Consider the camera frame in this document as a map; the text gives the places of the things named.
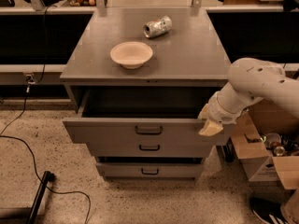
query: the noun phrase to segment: gray tabletop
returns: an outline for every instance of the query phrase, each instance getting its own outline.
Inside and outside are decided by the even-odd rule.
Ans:
[[[167,15],[172,29],[148,39],[143,26]],[[111,49],[126,41],[148,44],[153,56],[142,67],[129,70],[110,58]],[[96,10],[78,42],[61,81],[105,79],[205,80],[226,79],[230,61],[203,8],[107,7]]]

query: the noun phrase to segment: drawer handle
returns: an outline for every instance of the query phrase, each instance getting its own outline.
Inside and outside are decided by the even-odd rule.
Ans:
[[[138,126],[135,126],[135,132],[137,134],[140,134],[140,135],[159,135],[163,131],[162,126],[158,127],[156,130],[147,130],[147,131],[144,130],[144,131],[142,131],[141,129],[142,128],[139,128]]]
[[[139,145],[139,149],[141,151],[158,151],[160,149],[160,145],[157,145],[156,147],[142,147],[142,145]]]
[[[158,175],[159,174],[159,168],[157,168],[157,170],[155,172],[144,171],[144,169],[142,168],[141,173],[142,173],[142,175]]]

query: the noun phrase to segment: white bowl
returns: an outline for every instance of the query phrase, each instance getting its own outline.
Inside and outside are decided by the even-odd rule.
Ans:
[[[112,60],[125,68],[136,69],[152,56],[152,49],[142,42],[124,42],[115,46],[110,56]]]

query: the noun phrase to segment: black shoe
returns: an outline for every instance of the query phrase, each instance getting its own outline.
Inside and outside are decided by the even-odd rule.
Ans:
[[[279,203],[273,203],[260,198],[251,198],[250,207],[254,215],[263,223],[288,224],[281,214]]]

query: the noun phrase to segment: speckled floor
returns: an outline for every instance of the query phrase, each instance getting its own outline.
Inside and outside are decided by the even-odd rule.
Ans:
[[[20,113],[0,105],[0,130]],[[273,201],[289,198],[279,183],[250,183],[238,160],[227,163],[218,148],[206,159],[197,182],[183,180],[113,180],[97,173],[85,145],[73,144],[62,120],[75,116],[67,105],[28,105],[24,114],[3,135],[23,139],[36,155],[39,175],[56,175],[56,191],[83,191],[92,202],[90,224],[250,224],[260,223],[249,210],[255,194]],[[39,182],[24,143],[0,138],[0,207],[30,205]],[[88,200],[82,194],[57,195],[46,191],[44,215],[36,223],[84,223]],[[19,224],[24,219],[0,220]]]

